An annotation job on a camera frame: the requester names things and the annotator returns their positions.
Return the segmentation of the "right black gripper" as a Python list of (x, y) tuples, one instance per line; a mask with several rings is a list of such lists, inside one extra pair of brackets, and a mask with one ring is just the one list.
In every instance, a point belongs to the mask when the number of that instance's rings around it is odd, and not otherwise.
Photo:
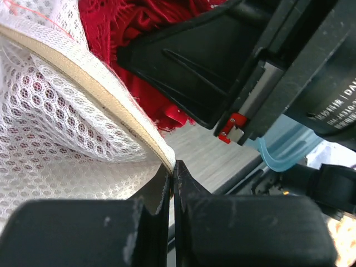
[(285, 114), (319, 137), (355, 149), (355, 2), (281, 1), (268, 50), (293, 61), (243, 126), (264, 135)]

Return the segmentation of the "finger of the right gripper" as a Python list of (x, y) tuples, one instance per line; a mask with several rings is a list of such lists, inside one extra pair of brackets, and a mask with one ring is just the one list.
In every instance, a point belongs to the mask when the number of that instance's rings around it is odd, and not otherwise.
[(133, 40), (117, 61), (212, 129), (272, 14), (272, 1), (227, 1)]

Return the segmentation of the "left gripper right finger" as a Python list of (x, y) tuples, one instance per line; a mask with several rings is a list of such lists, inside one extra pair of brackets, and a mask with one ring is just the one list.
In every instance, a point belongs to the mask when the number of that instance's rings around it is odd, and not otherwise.
[(174, 167), (177, 266), (334, 266), (319, 207), (305, 196), (214, 195)]

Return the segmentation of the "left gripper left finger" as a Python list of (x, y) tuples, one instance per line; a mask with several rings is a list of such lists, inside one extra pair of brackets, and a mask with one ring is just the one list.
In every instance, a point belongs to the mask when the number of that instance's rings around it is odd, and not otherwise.
[(127, 200), (32, 200), (1, 234), (2, 266), (165, 266), (170, 174)]

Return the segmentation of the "white mesh laundry bag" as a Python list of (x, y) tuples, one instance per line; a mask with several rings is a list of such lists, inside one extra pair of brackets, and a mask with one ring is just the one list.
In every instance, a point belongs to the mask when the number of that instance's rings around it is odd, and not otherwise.
[(33, 199), (126, 199), (175, 153), (93, 55), (77, 1), (1, 2), (1, 225)]

